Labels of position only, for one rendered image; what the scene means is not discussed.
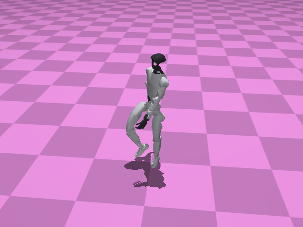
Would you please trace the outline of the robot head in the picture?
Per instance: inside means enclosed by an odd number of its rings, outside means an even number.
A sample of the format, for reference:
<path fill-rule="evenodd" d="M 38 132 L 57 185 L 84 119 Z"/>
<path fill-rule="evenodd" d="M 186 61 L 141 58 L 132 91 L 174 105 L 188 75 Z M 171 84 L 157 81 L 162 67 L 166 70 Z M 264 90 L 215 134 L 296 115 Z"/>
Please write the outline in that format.
<path fill-rule="evenodd" d="M 166 60 L 165 56 L 161 53 L 157 53 L 157 54 L 154 54 L 153 56 L 151 56 L 151 59 L 152 59 L 151 65 L 152 65 L 152 68 L 154 69 L 153 73 L 154 74 L 160 74 L 160 73 L 164 74 L 164 72 L 161 70 L 161 67 L 159 66 L 159 64 L 162 62 L 165 62 L 165 60 Z M 154 62 L 157 65 L 154 65 Z M 157 71 L 160 71 L 160 73 L 157 73 Z"/>

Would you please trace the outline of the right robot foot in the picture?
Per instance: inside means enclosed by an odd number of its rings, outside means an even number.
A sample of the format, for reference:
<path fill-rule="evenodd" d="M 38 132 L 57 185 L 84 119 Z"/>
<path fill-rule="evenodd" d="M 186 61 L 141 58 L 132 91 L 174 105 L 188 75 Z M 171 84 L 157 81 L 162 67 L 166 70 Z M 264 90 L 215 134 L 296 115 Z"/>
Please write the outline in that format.
<path fill-rule="evenodd" d="M 148 149 L 149 148 L 149 145 L 148 144 L 143 144 L 143 146 L 144 146 L 144 148 L 139 148 L 138 149 L 138 151 L 136 152 L 136 154 L 135 154 L 135 157 L 139 157 L 140 155 L 142 155 L 143 153 L 144 153 L 144 151 L 146 150 L 146 149 Z"/>

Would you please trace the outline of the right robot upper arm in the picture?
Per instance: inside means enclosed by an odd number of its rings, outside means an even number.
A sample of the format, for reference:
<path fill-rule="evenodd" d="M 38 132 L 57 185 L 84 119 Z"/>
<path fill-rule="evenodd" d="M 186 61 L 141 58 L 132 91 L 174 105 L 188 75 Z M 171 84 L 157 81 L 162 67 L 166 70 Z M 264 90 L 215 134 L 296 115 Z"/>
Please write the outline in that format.
<path fill-rule="evenodd" d="M 148 76 L 148 71 L 152 69 L 152 67 L 149 67 L 149 68 L 146 68 L 146 73 L 147 73 L 147 76 Z M 147 86 L 147 81 L 145 82 L 146 86 Z"/>

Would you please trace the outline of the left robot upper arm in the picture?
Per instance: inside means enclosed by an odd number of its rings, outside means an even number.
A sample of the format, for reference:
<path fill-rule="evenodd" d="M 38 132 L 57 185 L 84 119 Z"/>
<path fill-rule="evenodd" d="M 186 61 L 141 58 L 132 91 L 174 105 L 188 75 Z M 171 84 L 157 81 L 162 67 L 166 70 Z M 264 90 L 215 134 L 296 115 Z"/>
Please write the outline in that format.
<path fill-rule="evenodd" d="M 159 89 L 157 91 L 157 95 L 153 96 L 151 98 L 151 100 L 154 102 L 154 100 L 156 98 L 158 98 L 159 100 L 161 100 L 166 88 L 169 86 L 169 81 L 165 78 L 165 77 L 161 77 L 160 81 L 159 81 Z"/>

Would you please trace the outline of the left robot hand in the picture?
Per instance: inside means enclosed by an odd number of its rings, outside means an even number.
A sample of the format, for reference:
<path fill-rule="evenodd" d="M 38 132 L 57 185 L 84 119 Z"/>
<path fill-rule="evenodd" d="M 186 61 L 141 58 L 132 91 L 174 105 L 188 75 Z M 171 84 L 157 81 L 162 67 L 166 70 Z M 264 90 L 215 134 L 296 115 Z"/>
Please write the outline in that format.
<path fill-rule="evenodd" d="M 140 122 L 140 123 L 137 123 L 136 125 L 139 125 L 138 127 L 135 127 L 136 129 L 143 129 L 145 126 L 146 126 L 146 124 L 147 124 L 147 121 L 149 121 L 149 119 L 147 119 L 147 117 L 148 117 L 148 114 L 146 114 L 145 116 L 144 116 L 144 119 Z"/>

